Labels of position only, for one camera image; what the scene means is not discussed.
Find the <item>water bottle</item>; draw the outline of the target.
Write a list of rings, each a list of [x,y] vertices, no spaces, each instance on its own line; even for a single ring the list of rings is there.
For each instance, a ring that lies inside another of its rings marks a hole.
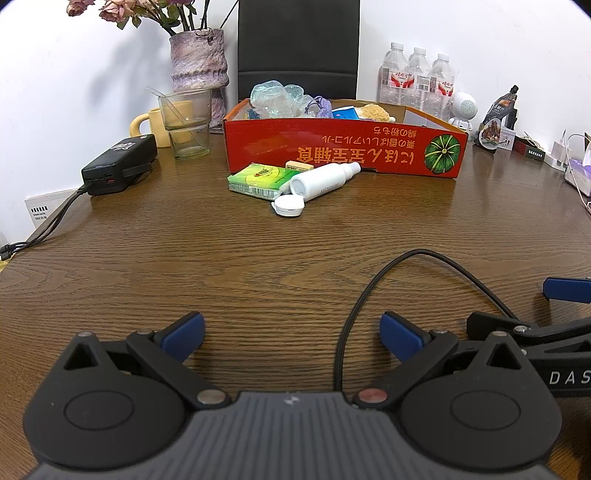
[[[430,86],[426,111],[434,117],[448,121],[452,116],[452,97],[456,78],[448,55],[438,55],[429,72],[429,78]]]
[[[404,54],[404,45],[391,42],[380,69],[379,101],[391,105],[403,105],[409,62]]]
[[[425,110],[430,94],[431,66],[427,60],[426,50],[415,47],[408,65],[410,85],[409,105],[420,111]]]

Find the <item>white wall charger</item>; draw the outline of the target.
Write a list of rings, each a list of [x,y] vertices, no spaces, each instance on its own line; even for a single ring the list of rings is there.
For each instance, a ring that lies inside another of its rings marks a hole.
[[[590,170],[590,134],[585,132],[581,135],[585,147],[582,160],[577,160],[572,157],[569,140],[573,137],[576,137],[576,134],[567,137],[566,132],[563,132],[561,140],[554,142],[551,152],[545,155],[544,162],[551,168],[563,173],[567,172],[570,167],[582,167]]]

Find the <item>right water bottle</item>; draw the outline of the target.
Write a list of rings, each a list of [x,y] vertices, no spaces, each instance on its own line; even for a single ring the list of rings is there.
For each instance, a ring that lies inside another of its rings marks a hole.
[[[429,72],[429,78],[430,86],[426,111],[434,117],[448,121],[452,116],[452,97],[456,78],[448,55],[438,55]]]

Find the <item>small white box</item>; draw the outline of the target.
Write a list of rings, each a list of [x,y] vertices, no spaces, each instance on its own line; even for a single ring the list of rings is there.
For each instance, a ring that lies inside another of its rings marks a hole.
[[[511,151],[514,146],[516,132],[512,129],[501,127],[501,134],[498,143],[498,149]]]

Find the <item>middle water bottle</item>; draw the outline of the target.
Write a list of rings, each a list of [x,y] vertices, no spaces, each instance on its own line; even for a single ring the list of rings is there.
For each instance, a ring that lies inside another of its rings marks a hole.
[[[409,105],[420,111],[425,110],[430,94],[431,66],[427,60],[426,50],[415,47],[408,65],[410,85]]]

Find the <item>crumpled clear plastic wrap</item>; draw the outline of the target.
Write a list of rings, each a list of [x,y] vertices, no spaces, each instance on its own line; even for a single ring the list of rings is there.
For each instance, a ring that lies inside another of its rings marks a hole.
[[[260,119],[315,117],[320,111],[303,87],[283,85],[277,80],[256,84],[250,92],[249,105]]]

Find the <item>clear glass cup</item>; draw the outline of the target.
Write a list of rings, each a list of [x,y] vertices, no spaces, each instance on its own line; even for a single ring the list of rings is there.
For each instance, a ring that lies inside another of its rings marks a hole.
[[[164,94],[146,87],[155,95],[162,122],[174,156],[179,160],[197,159],[211,151],[211,90],[186,90]]]

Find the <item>purple tissue pack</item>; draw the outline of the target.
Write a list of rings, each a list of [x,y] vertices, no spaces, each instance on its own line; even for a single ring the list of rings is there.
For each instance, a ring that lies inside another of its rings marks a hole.
[[[571,159],[565,171],[565,181],[574,188],[578,188],[584,197],[591,196],[591,169],[589,165],[583,165],[580,161]]]

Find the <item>red cardboard tray box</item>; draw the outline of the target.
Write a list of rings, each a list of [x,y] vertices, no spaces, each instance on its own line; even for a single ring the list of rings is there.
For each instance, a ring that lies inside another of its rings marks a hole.
[[[384,174],[456,178],[468,142],[463,130],[413,107],[383,106],[393,122],[363,119],[249,119],[243,100],[223,119],[228,171],[252,163],[283,167],[360,164]]]

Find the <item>black paper bag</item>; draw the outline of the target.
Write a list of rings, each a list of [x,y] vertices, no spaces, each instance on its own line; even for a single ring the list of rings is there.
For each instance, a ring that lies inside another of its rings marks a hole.
[[[329,100],[355,98],[360,22],[359,0],[240,2],[238,98],[269,80]]]

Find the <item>red green small box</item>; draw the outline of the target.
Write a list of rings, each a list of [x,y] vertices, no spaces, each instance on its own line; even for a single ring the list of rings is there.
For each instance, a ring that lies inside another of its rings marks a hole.
[[[519,136],[515,136],[513,150],[526,158],[538,160],[541,162],[544,161],[546,156],[545,151],[539,148],[533,140]]]

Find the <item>purple drawstring pouch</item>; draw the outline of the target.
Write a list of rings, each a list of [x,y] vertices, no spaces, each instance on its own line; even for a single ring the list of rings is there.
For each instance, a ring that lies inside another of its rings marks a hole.
[[[322,96],[317,96],[304,107],[304,115],[314,118],[332,118],[332,103]]]

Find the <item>blue white toothpaste tube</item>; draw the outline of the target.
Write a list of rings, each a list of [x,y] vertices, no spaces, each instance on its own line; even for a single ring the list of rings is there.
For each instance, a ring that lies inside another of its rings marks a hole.
[[[332,117],[335,119],[360,120],[358,109],[353,106],[339,107],[332,110]]]

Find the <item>yellow mug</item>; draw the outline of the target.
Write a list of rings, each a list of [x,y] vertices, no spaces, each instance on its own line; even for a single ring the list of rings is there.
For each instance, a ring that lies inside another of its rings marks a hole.
[[[187,143],[195,139],[193,131],[188,129],[189,124],[183,124],[169,106],[164,107],[164,113],[170,118],[168,121],[169,126],[176,127],[176,130],[166,130],[160,108],[157,107],[149,110],[147,113],[138,115],[132,120],[129,125],[129,136],[140,136],[140,125],[143,122],[148,122],[148,132],[155,137],[158,148],[169,148],[172,146],[172,141],[176,145],[180,145],[181,143]]]

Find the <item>white robot figurine speaker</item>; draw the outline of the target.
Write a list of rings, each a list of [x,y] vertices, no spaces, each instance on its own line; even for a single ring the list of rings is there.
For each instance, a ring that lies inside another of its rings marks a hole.
[[[449,123],[456,128],[471,134],[473,130],[472,120],[478,114],[478,105],[475,98],[466,92],[454,94],[451,103],[451,117]]]

